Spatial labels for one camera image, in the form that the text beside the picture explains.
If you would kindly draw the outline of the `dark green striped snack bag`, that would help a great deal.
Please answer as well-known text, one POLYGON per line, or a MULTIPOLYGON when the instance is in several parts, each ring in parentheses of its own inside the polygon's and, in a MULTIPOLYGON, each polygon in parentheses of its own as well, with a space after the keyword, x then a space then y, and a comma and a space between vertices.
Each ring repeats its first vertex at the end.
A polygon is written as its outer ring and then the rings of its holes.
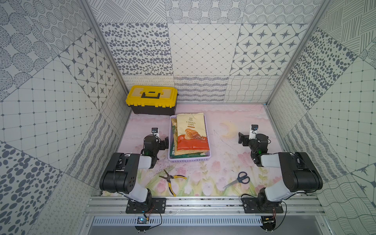
POLYGON ((184 159, 184 158, 199 158, 199 157, 206 157, 206 153, 191 153, 191 154, 182 154, 182 155, 174 155, 174 153, 170 154, 170 158, 172 159, 184 159))

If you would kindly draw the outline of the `gold foil chips bag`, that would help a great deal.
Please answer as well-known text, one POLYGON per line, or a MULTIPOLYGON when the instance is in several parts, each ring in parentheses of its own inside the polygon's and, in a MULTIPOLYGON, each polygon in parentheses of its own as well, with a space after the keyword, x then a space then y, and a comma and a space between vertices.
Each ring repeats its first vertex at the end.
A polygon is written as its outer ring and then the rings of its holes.
POLYGON ((204 152, 197 152, 196 150, 182 150, 176 153, 176 147, 177 147, 177 138, 178 138, 178 133, 177 133, 177 119, 172 118, 171 119, 171 130, 173 133, 173 144, 172 144, 172 150, 170 151, 171 153, 174 153, 174 155, 182 155, 182 154, 191 154, 191 153, 204 153, 204 152))

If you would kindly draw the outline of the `beige red cassava chips bag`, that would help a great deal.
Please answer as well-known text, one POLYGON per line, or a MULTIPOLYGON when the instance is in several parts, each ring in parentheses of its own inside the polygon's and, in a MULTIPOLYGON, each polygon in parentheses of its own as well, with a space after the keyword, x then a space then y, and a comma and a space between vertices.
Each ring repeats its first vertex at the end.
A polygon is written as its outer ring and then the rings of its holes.
POLYGON ((177 115, 176 155, 206 153, 210 150, 203 113, 177 115))

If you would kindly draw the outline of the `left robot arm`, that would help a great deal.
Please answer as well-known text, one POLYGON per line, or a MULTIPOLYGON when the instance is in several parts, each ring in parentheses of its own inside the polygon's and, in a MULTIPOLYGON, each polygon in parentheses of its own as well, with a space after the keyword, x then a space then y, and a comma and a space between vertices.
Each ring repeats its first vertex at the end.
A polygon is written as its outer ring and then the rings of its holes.
POLYGON ((138 170, 154 168, 159 160, 159 151, 168 147, 168 137, 160 139, 151 134, 144 138, 144 148, 140 154, 114 153, 99 180, 100 189, 109 193, 120 193, 131 202, 150 206, 151 192, 137 183, 138 170))

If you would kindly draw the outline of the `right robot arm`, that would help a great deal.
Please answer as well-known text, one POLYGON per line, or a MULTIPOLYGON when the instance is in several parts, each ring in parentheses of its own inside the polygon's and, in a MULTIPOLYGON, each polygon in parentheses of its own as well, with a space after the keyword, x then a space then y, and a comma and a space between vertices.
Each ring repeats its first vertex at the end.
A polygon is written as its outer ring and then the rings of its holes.
POLYGON ((239 133, 239 144, 251 149, 251 158, 258 167, 278 168, 282 180, 258 193, 257 206, 278 205, 297 193, 313 193, 322 189, 323 180, 305 152, 278 152, 269 154, 269 137, 264 134, 239 133))

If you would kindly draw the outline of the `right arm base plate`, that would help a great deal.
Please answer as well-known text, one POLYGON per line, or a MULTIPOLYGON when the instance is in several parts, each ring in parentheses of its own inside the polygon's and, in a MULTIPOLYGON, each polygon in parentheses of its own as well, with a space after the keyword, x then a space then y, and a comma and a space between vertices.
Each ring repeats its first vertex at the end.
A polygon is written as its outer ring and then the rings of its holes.
POLYGON ((282 214, 284 209, 281 202, 270 202, 268 200, 259 202, 254 197, 243 197, 241 199, 245 213, 282 214))

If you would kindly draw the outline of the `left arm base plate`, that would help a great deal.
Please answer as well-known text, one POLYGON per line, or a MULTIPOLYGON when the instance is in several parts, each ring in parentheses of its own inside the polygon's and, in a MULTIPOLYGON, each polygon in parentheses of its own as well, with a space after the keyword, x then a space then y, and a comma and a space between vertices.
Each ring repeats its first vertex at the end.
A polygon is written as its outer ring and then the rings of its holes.
POLYGON ((166 198, 150 198, 144 203, 129 201, 126 207, 127 214, 165 213, 166 198))

